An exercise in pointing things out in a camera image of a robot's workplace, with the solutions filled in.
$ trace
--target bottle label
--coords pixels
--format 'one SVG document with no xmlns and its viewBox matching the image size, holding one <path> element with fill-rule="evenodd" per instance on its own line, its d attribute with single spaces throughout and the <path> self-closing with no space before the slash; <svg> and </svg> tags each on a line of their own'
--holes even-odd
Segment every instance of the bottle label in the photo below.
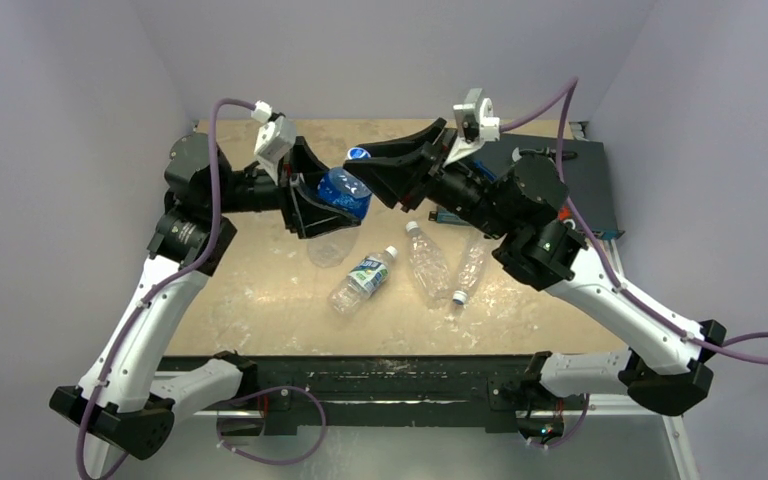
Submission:
<svg viewBox="0 0 768 480">
<path fill-rule="evenodd" d="M 372 295 L 372 292 L 381 286 L 389 274 L 390 270 L 386 265 L 367 257 L 349 272 L 349 278 L 354 280 L 366 293 Z"/>
</svg>

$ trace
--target blue bottle cap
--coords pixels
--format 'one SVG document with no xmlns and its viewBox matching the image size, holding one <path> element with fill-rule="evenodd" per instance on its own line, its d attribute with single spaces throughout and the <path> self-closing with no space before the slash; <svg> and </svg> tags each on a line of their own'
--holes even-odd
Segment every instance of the blue bottle cap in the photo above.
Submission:
<svg viewBox="0 0 768 480">
<path fill-rule="evenodd" d="M 370 155 L 366 149 L 360 147 L 350 148 L 348 153 L 346 153 L 346 160 L 355 160 L 358 158 L 372 158 L 372 155 Z"/>
<path fill-rule="evenodd" d="M 328 170 L 319 182 L 317 193 L 324 202 L 360 219 L 366 216 L 372 199 L 372 192 L 366 185 L 343 167 Z"/>
</svg>

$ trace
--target plastic water bottle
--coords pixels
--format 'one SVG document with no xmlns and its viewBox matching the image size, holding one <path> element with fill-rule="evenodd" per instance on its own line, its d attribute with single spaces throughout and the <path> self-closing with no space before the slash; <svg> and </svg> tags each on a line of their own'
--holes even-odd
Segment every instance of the plastic water bottle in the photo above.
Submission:
<svg viewBox="0 0 768 480">
<path fill-rule="evenodd" d="M 383 252 L 367 255 L 328 296 L 334 310 L 343 315 L 355 313 L 390 276 L 390 268 L 398 254 L 399 251 L 390 246 Z"/>
<path fill-rule="evenodd" d="M 372 197 L 366 185 L 342 167 L 332 168 L 322 177 L 317 193 L 326 203 L 346 210 L 361 220 L 369 210 Z M 336 267 L 352 253 L 357 237 L 357 228 L 344 228 L 311 238 L 307 241 L 307 255 L 318 267 Z"/>
<path fill-rule="evenodd" d="M 455 292 L 452 294 L 452 301 L 456 305 L 466 305 L 469 298 L 478 290 L 487 266 L 487 253 L 494 244 L 493 241 L 485 239 L 479 230 L 473 230 L 470 234 L 455 275 Z"/>
<path fill-rule="evenodd" d="M 419 287 L 432 304 L 444 301 L 451 279 L 443 251 L 419 228 L 418 223 L 408 222 L 405 230 L 410 237 L 408 256 Z"/>
</svg>

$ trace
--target white bottle cap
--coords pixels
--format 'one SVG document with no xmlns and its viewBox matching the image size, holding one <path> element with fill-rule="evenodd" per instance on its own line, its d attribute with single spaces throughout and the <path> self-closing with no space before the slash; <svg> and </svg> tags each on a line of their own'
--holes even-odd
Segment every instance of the white bottle cap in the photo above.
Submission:
<svg viewBox="0 0 768 480">
<path fill-rule="evenodd" d="M 469 295 L 462 290 L 455 290 L 455 293 L 452 294 L 452 301 L 458 305 L 464 305 L 467 300 L 469 300 Z"/>
</svg>

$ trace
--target bottle cap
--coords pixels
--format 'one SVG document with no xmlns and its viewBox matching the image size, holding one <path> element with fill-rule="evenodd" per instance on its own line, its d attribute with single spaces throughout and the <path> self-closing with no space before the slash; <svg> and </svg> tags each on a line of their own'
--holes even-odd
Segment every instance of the bottle cap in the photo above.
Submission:
<svg viewBox="0 0 768 480">
<path fill-rule="evenodd" d="M 462 290 L 455 290 L 455 293 L 452 294 L 452 301 L 458 305 L 464 305 L 467 300 L 469 300 L 469 295 Z"/>
<path fill-rule="evenodd" d="M 352 147 L 346 152 L 346 160 L 358 160 L 360 158 L 371 158 L 372 155 L 364 148 Z"/>
</svg>

